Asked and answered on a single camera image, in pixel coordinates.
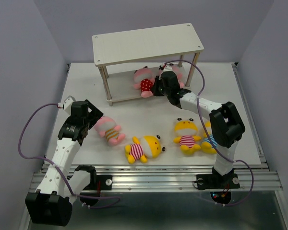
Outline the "pink frog orange-striped shirt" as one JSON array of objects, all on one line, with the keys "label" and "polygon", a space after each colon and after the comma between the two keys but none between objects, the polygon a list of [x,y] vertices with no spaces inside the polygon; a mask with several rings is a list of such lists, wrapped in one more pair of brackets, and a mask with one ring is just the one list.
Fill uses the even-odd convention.
[{"label": "pink frog orange-striped shirt", "polygon": [[102,116],[94,125],[94,129],[110,146],[116,146],[125,139],[125,134],[120,132],[121,126],[108,116]]}]

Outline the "pink frog red polka-dot shirt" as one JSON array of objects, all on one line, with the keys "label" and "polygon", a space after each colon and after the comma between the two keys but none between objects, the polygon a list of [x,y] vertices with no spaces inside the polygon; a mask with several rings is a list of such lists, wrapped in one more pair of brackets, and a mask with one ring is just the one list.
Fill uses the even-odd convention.
[{"label": "pink frog red polka-dot shirt", "polygon": [[151,91],[154,85],[153,72],[148,66],[138,69],[133,75],[134,85],[136,90],[141,90],[141,97],[148,98],[153,96]]}]

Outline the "pink frog pink-striped shirt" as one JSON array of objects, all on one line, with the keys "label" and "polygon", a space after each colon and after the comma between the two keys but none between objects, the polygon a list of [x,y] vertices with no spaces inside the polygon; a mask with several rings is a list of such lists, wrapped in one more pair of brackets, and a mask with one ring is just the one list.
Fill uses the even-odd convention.
[{"label": "pink frog pink-striped shirt", "polygon": [[180,88],[183,88],[184,87],[184,83],[181,81],[182,77],[183,77],[183,73],[181,72],[180,68],[177,66],[177,65],[174,65],[173,67],[173,72],[176,74],[177,76],[177,79],[178,79],[178,83],[180,85]]}]

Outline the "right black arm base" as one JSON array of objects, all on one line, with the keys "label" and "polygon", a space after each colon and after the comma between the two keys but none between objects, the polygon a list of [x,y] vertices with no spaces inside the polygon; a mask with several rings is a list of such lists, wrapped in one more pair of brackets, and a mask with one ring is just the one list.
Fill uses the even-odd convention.
[{"label": "right black arm base", "polygon": [[234,173],[234,169],[225,175],[221,175],[214,168],[210,174],[198,174],[192,183],[197,190],[212,190],[210,196],[212,201],[217,205],[232,206],[231,189],[239,189],[240,181],[238,175]]}]

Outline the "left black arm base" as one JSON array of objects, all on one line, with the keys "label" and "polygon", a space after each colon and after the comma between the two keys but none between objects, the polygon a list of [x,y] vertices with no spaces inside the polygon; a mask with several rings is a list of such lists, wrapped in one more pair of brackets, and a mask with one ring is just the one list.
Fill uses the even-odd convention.
[{"label": "left black arm base", "polygon": [[73,174],[74,182],[77,188],[83,191],[109,191],[112,189],[112,175],[99,175],[94,166],[80,165]]}]

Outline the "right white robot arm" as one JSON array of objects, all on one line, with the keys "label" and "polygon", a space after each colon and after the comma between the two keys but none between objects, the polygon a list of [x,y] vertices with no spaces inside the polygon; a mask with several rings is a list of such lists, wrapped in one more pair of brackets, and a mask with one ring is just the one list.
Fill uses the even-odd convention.
[{"label": "right white robot arm", "polygon": [[201,122],[210,121],[212,136],[216,142],[213,148],[217,151],[211,175],[213,185],[222,187],[228,182],[228,174],[233,170],[235,151],[238,141],[245,132],[245,125],[234,103],[217,103],[204,99],[178,83],[173,71],[165,71],[155,77],[152,87],[154,96],[165,96],[169,102],[183,110],[196,113]]}]

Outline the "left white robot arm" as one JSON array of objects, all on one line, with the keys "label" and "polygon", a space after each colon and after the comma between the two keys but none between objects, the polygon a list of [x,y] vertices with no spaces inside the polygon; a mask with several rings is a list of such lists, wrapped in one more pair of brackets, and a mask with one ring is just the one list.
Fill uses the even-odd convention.
[{"label": "left white robot arm", "polygon": [[88,100],[76,101],[71,96],[57,107],[69,116],[59,130],[52,159],[42,159],[49,163],[48,170],[37,189],[27,194],[25,204],[33,223],[66,226],[80,192],[97,184],[93,166],[79,166],[70,180],[67,176],[88,131],[103,113]]}]

